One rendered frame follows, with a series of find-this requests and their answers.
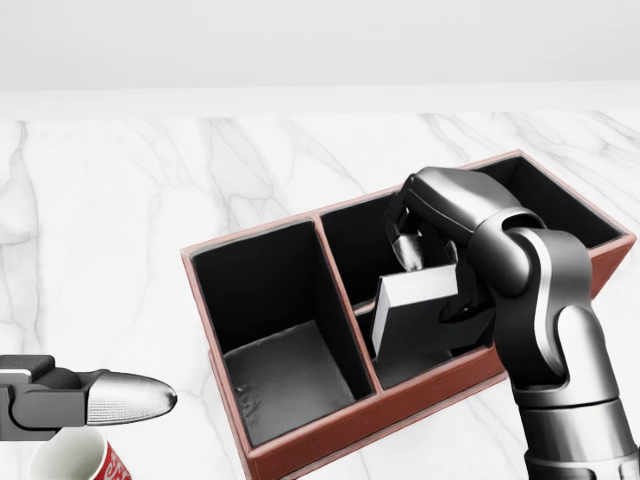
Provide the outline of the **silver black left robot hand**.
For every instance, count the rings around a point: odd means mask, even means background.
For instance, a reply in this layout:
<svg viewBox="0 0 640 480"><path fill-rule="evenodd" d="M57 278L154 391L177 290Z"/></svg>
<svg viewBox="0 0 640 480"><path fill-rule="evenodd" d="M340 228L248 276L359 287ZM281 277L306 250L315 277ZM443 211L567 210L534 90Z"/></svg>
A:
<svg viewBox="0 0 640 480"><path fill-rule="evenodd" d="M65 427L148 420L176 403L174 389L153 378L74 372L50 355L0 355L0 441L48 441Z"/></svg>

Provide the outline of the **red-brown desk caddy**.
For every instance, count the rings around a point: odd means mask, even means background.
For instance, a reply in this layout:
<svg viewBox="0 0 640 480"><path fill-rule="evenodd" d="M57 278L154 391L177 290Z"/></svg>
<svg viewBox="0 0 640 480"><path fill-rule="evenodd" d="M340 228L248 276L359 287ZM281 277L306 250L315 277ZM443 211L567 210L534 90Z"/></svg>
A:
<svg viewBox="0 0 640 480"><path fill-rule="evenodd" d="M592 266L591 302L634 235L520 151L457 170L484 173ZM397 239L384 219L403 186L185 248L210 361L249 480L295 478L509 378L496 302L466 251L424 223ZM493 318L468 347L391 364L371 340L383 276L454 265L456 311Z"/></svg>

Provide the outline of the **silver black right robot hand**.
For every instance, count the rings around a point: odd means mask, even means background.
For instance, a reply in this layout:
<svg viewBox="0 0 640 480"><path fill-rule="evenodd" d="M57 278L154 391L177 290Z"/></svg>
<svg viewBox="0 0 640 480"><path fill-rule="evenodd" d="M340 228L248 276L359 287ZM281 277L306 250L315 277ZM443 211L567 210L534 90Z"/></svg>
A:
<svg viewBox="0 0 640 480"><path fill-rule="evenodd" d="M427 223L465 249L495 298L494 341L520 408L618 399L591 260L574 235L547 228L490 176L438 167L408 177L384 223L392 240Z"/></svg>

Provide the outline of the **red and white patterned mug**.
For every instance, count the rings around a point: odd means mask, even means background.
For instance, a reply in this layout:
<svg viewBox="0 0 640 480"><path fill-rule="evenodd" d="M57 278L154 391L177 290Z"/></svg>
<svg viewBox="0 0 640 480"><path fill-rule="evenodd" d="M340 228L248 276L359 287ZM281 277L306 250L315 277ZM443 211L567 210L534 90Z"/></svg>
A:
<svg viewBox="0 0 640 480"><path fill-rule="evenodd" d="M123 461L96 428L66 428L34 453L28 480L132 480Z"/></svg>

